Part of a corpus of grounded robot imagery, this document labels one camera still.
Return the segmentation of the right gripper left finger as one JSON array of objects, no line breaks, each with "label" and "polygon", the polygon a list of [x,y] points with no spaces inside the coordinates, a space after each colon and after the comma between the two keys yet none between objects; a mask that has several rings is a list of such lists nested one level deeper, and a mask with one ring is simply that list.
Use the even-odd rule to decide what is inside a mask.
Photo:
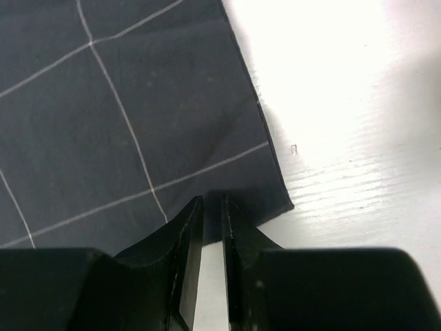
[{"label": "right gripper left finger", "polygon": [[92,248],[1,251],[2,330],[191,330],[204,206],[112,257]]}]

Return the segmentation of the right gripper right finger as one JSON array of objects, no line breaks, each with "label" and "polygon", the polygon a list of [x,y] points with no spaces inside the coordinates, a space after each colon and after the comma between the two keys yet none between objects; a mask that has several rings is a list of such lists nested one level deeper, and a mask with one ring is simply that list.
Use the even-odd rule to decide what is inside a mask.
[{"label": "right gripper right finger", "polygon": [[439,330],[417,263],[397,248],[284,249],[228,197],[223,249],[232,330]]}]

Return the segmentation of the dark plaid cloth napkin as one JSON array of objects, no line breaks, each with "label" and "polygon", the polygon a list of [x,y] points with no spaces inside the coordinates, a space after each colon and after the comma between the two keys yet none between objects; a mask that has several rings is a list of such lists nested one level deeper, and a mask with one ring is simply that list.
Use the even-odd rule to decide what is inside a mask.
[{"label": "dark plaid cloth napkin", "polygon": [[110,254],[195,196],[292,209],[220,1],[1,2],[1,247]]}]

